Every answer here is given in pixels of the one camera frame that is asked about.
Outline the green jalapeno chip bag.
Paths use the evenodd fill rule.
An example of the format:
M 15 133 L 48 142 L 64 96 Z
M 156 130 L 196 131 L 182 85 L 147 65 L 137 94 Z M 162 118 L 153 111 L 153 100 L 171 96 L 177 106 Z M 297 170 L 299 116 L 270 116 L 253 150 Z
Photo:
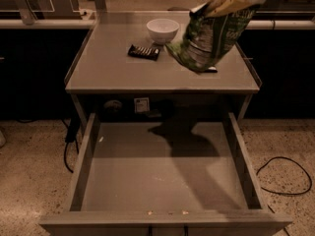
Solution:
M 258 5 L 223 16 L 207 15 L 209 3 L 189 12 L 189 24 L 180 41 L 168 43 L 166 52 L 180 65 L 195 72 L 207 73 L 231 50 L 256 13 Z

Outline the grey cabinet with counter top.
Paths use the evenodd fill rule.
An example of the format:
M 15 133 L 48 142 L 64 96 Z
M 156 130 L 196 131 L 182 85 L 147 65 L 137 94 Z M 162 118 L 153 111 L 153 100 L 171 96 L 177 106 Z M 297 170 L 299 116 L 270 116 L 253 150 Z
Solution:
M 244 116 L 261 80 L 238 46 L 220 60 L 215 73 L 203 74 L 179 65 L 165 51 L 156 61 L 127 55 L 132 44 L 153 44 L 146 24 L 158 18 L 175 20 L 180 32 L 185 32 L 189 23 L 189 14 L 180 11 L 109 12 L 102 14 L 89 32 L 66 79 L 66 91 L 83 126 L 95 109 L 95 95 L 169 97 L 177 103 L 197 105 L 227 95 L 236 104 L 236 116 Z

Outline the grey open top drawer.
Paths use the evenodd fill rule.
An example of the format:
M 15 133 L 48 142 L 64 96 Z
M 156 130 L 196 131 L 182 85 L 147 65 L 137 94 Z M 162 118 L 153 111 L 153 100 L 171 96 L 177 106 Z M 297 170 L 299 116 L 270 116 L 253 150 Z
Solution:
M 91 114 L 50 236 L 274 236 L 234 115 L 218 122 L 105 123 Z

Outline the white ceramic bowl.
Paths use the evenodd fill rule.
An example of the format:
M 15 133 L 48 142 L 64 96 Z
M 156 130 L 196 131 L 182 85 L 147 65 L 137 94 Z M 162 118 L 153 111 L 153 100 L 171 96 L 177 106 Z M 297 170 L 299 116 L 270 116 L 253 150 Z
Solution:
M 147 22 L 147 30 L 154 43 L 164 45 L 174 40 L 179 23 L 170 19 L 154 19 Z

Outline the dark blue snack bar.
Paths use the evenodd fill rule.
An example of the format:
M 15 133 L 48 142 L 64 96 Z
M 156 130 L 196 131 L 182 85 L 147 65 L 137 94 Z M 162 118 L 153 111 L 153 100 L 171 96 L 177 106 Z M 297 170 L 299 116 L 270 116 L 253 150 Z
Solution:
M 203 73 L 217 73 L 217 72 L 218 72 L 218 70 L 214 66 L 213 67 L 209 67 L 205 71 L 203 71 Z

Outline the dark brown snack bar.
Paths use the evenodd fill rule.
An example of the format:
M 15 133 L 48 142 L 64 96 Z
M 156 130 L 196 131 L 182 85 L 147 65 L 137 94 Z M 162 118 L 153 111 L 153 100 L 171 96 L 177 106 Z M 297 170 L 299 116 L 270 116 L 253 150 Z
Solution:
M 128 50 L 128 55 L 131 57 L 156 61 L 159 56 L 159 49 L 131 45 Z

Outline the white label tag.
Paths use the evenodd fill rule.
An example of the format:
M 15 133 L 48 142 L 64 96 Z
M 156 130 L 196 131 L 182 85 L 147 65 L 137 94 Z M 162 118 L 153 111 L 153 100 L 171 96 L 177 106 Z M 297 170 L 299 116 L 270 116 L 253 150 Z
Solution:
M 136 113 L 144 113 L 150 110 L 150 100 L 147 97 L 135 98 L 134 106 Z

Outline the white horizontal rail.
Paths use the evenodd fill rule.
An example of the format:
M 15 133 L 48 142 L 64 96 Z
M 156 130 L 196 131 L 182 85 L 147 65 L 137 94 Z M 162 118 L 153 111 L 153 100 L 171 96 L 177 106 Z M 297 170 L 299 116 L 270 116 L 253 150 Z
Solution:
M 38 20 L 25 25 L 21 20 L 0 20 L 0 29 L 90 29 L 93 20 Z M 251 21 L 248 30 L 315 30 L 312 21 Z

